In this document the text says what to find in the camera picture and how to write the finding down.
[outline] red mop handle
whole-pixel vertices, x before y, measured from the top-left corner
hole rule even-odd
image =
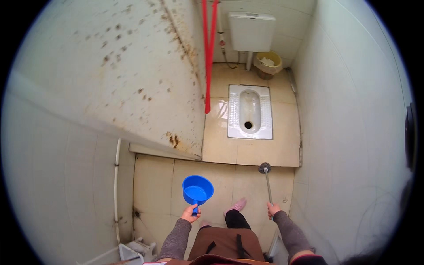
[[[205,113],[208,114],[210,111],[210,98],[209,90],[209,72],[208,72],[208,59],[209,59],[209,49],[208,49],[208,14],[206,10],[206,0],[202,0],[202,14],[203,14],[203,39],[205,45],[205,71],[206,71],[206,99],[205,99]]]
[[[212,5],[213,12],[212,12],[212,25],[211,25],[211,38],[210,43],[208,46],[208,66],[206,68],[206,71],[209,72],[206,78],[207,86],[206,86],[206,104],[205,104],[205,113],[208,114],[211,110],[210,106],[210,83],[212,79],[212,61],[213,61],[213,47],[215,44],[215,29],[216,29],[216,14],[217,14],[217,7],[218,7],[218,0],[214,0],[214,3]]]

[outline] blue water scoop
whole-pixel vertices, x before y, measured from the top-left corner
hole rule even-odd
[[[183,197],[191,205],[200,206],[209,200],[213,195],[212,183],[198,175],[188,176],[183,181]],[[193,216],[198,213],[197,207],[193,210]]]

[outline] brown apron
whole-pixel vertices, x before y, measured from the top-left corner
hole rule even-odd
[[[204,228],[197,233],[188,261],[173,259],[167,265],[207,265],[220,262],[264,264],[258,237],[252,230],[245,228]]]

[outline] yellow trash bin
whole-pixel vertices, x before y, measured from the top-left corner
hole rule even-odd
[[[264,57],[272,60],[274,66],[266,65],[261,62]],[[258,68],[258,76],[263,80],[272,79],[276,73],[283,69],[280,55],[271,50],[267,53],[257,53],[253,58],[253,65]]]

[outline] toilet drain hole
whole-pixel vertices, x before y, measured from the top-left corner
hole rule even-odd
[[[250,121],[247,121],[244,123],[244,127],[246,127],[246,129],[250,129],[252,128],[252,123]]]

